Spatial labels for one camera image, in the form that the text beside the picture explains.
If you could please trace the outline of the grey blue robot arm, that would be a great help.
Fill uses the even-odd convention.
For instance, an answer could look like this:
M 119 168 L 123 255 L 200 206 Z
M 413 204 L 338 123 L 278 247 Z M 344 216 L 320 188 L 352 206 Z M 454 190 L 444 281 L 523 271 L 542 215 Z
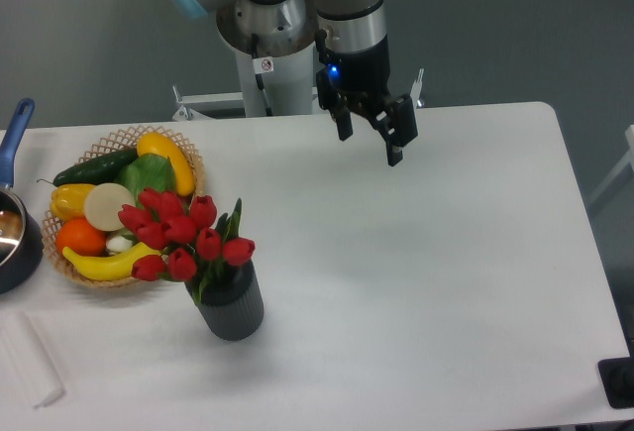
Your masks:
M 249 117 L 328 112 L 339 138 L 366 119 L 389 164 L 417 137 L 414 103 L 389 92 L 384 0 L 172 0 L 189 18 L 211 15 L 234 53 Z

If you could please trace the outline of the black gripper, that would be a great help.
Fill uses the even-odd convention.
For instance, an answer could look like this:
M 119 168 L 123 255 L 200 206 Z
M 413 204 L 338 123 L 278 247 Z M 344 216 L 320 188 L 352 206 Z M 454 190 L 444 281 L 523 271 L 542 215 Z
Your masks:
M 335 52 L 327 41 L 326 34 L 315 35 L 323 64 L 316 74 L 320 108 L 330 113 L 341 141 L 353 134 L 350 111 L 368 120 L 385 142 L 387 164 L 396 166 L 403 159 L 403 148 L 418 136 L 418 129 L 411 97 L 389 96 L 387 37 L 355 53 Z

